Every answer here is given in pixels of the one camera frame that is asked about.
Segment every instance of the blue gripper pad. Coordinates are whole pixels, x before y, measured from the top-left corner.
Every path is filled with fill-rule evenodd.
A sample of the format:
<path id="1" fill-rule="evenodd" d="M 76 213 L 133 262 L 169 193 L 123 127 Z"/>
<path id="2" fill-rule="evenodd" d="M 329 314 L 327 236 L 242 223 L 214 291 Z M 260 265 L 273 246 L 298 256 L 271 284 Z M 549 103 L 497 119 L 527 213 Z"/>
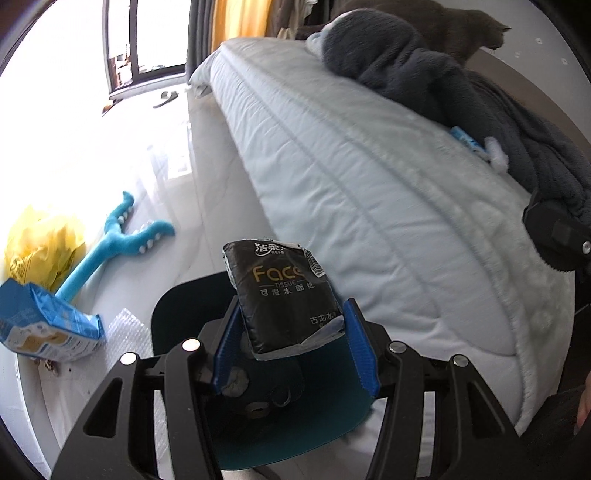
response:
<path id="1" fill-rule="evenodd" d="M 216 393 L 221 393 L 222 389 L 228 383 L 230 371 L 236 361 L 236 356 L 240 350 L 240 340 L 244 330 L 242 321 L 242 311 L 240 305 L 236 303 L 234 311 L 226 325 L 226 331 L 213 357 L 213 389 Z"/>
<path id="2" fill-rule="evenodd" d="M 358 307 L 353 299 L 343 304 L 343 315 L 349 350 L 361 385 L 372 397 L 377 397 L 380 389 L 378 359 L 361 325 L 362 319 L 359 318 Z"/>

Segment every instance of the window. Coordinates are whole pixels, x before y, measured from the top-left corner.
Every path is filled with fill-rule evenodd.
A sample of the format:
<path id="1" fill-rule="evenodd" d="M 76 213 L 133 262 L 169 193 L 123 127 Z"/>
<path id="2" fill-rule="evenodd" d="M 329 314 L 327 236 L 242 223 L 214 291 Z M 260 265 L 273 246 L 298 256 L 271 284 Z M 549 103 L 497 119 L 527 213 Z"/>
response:
<path id="1" fill-rule="evenodd" d="M 103 46 L 111 93 L 183 73 L 191 0 L 104 0 Z"/>
<path id="2" fill-rule="evenodd" d="M 190 4 L 190 0 L 138 0 L 140 74 L 185 63 Z"/>

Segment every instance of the blue packaging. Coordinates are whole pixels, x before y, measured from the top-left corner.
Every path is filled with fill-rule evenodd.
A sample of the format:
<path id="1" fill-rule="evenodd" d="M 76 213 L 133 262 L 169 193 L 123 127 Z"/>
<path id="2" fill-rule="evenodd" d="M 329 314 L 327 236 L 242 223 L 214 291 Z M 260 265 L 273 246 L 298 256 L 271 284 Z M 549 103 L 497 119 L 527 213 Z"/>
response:
<path id="1" fill-rule="evenodd" d="M 450 133 L 452 134 L 453 138 L 468 147 L 472 153 L 478 155 L 482 160 L 490 160 L 490 155 L 486 152 L 482 145 L 480 145 L 470 135 L 464 132 L 464 130 L 462 130 L 460 127 L 453 127 L 450 130 Z"/>
<path id="2" fill-rule="evenodd" d="M 85 315 L 33 283 L 9 278 L 0 286 L 0 342 L 9 350 L 69 362 L 104 341 L 98 315 Z"/>

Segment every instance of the white mattress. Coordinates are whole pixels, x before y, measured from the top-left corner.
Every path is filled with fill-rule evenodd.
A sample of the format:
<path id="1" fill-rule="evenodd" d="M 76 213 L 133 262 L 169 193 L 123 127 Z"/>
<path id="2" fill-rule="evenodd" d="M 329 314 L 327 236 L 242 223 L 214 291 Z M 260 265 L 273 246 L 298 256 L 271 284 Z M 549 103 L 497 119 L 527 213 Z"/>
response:
<path id="1" fill-rule="evenodd" d="M 527 192 L 301 42 L 227 41 L 191 84 L 213 90 L 278 239 L 314 252 L 393 339 L 467 355 L 523 432 L 556 389 L 574 309 L 573 275 L 547 267 L 521 224 Z M 383 405 L 282 474 L 362 478 Z M 428 408 L 426 445 L 432 421 Z M 421 458 L 428 469 L 428 448 Z"/>

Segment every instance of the cat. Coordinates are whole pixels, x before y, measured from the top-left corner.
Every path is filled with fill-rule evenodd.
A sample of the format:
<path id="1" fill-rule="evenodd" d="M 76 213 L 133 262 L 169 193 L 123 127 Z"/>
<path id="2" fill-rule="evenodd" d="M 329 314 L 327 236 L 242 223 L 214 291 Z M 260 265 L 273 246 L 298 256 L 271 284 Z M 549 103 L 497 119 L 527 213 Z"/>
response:
<path id="1" fill-rule="evenodd" d="M 502 47 L 504 34 L 510 30 L 480 10 L 445 8 L 433 0 L 351 0 L 335 4 L 330 19 L 358 8 L 374 8 L 406 20 L 430 50 L 447 53 L 462 66 L 480 47 Z M 300 27 L 296 38 L 303 40 L 322 27 Z"/>

